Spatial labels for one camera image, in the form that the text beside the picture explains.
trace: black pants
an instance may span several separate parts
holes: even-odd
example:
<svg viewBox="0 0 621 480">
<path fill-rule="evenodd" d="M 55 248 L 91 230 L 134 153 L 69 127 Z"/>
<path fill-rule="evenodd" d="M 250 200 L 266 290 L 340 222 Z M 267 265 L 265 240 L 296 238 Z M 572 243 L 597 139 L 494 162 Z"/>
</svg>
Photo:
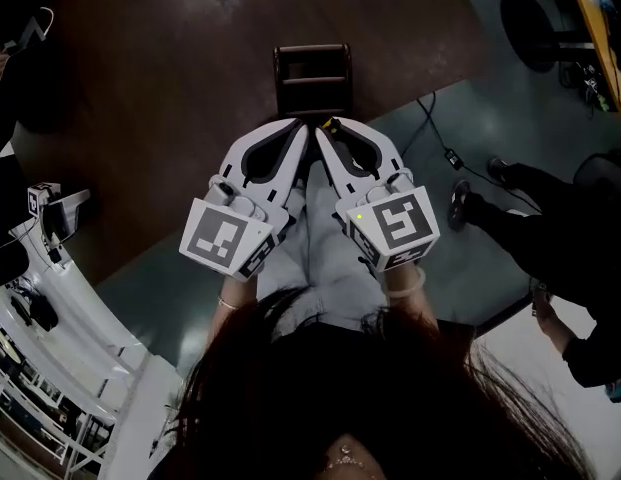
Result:
<svg viewBox="0 0 621 480">
<path fill-rule="evenodd" d="M 515 164 L 504 169 L 503 177 L 543 214 L 513 215 L 469 193 L 464 203 L 467 222 L 488 233 L 552 293 L 583 306 L 600 304 L 602 283 L 614 285 L 617 277 L 610 272 L 606 250 L 614 243 L 609 241 L 611 218 L 602 215 L 589 194 L 539 169 Z"/>
</svg>

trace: brown surface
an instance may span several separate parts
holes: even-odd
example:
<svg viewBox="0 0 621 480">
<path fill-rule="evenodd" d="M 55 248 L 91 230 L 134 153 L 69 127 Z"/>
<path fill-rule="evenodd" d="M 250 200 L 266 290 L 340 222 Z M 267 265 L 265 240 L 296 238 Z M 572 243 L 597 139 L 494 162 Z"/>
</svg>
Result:
<svg viewBox="0 0 621 480">
<path fill-rule="evenodd" d="M 616 55 L 610 51 L 608 45 L 608 32 L 603 12 L 599 4 L 592 0 L 577 0 L 577 2 L 579 2 L 579 7 L 592 37 L 592 42 L 597 50 L 599 61 L 601 66 L 603 66 L 608 87 L 621 115 L 621 71 L 617 69 Z"/>
<path fill-rule="evenodd" d="M 276 112 L 274 46 L 348 42 L 366 120 L 477 72 L 468 0 L 60 0 L 53 40 L 73 118 L 20 130 L 28 179 L 88 184 L 68 249 L 97 283 L 182 226 L 229 144 Z"/>
</svg>

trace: shoe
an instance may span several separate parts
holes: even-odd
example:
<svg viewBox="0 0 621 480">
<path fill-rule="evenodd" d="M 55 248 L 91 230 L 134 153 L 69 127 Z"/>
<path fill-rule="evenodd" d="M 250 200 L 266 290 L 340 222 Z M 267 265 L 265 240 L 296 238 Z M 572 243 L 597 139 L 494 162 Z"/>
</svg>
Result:
<svg viewBox="0 0 621 480">
<path fill-rule="evenodd" d="M 506 167 L 508 167 L 508 164 L 501 160 L 501 158 L 497 156 L 492 157 L 488 160 L 488 175 L 502 187 L 511 188 L 508 187 L 508 183 L 503 177 L 503 169 Z"/>
<path fill-rule="evenodd" d="M 470 193 L 470 182 L 461 180 L 452 189 L 452 201 L 448 207 L 448 226 L 455 233 L 459 233 L 466 225 L 463 214 L 463 197 Z"/>
</svg>

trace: bracelet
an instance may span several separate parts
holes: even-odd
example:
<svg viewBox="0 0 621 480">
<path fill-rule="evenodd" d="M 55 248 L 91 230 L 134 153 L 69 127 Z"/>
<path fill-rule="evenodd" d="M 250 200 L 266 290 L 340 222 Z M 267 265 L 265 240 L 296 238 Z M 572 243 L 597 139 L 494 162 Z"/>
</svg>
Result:
<svg viewBox="0 0 621 480">
<path fill-rule="evenodd" d="M 228 309 L 232 310 L 232 311 L 236 311 L 237 309 L 239 309 L 237 306 L 233 306 L 231 304 L 228 304 L 225 300 L 223 300 L 221 297 L 219 297 L 219 305 L 220 306 L 225 306 Z"/>
<path fill-rule="evenodd" d="M 419 273 L 419 280 L 413 286 L 407 288 L 406 290 L 398 290 L 396 292 L 391 292 L 390 290 L 388 290 L 386 292 L 388 298 L 403 299 L 405 297 L 408 297 L 411 293 L 423 288 L 423 285 L 426 284 L 426 273 L 421 267 L 417 267 L 417 272 Z"/>
</svg>

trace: green floor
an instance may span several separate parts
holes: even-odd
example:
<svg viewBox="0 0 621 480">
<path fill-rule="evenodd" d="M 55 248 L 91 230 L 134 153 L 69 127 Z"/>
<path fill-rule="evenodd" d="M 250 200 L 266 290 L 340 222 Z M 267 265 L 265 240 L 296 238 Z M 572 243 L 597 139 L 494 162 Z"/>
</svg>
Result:
<svg viewBox="0 0 621 480">
<path fill-rule="evenodd" d="M 559 85 L 556 68 L 548 74 L 527 69 L 507 42 L 499 1 L 472 0 L 490 46 L 487 70 L 438 91 L 434 120 L 447 145 L 477 171 L 484 172 L 486 161 L 498 155 L 569 181 L 588 155 L 618 147 L 621 118 L 595 113 L 589 119 L 577 94 Z M 552 1 L 542 3 L 550 14 L 555 12 Z M 556 12 L 551 18 L 558 19 Z M 429 106 L 430 97 L 423 102 Z M 401 151 L 424 117 L 411 103 L 371 124 Z M 426 186 L 442 231 L 423 262 L 437 316 L 480 324 L 520 299 L 527 291 L 527 277 L 508 255 L 478 229 L 460 234 L 447 229 L 450 190 L 461 176 L 443 158 L 429 127 L 415 138 L 404 160 L 415 182 Z M 526 210 L 503 191 L 462 174 L 503 208 Z M 180 235 L 146 251 L 102 283 L 98 292 L 133 333 L 183 373 L 201 352 L 221 278 L 179 255 Z"/>
</svg>

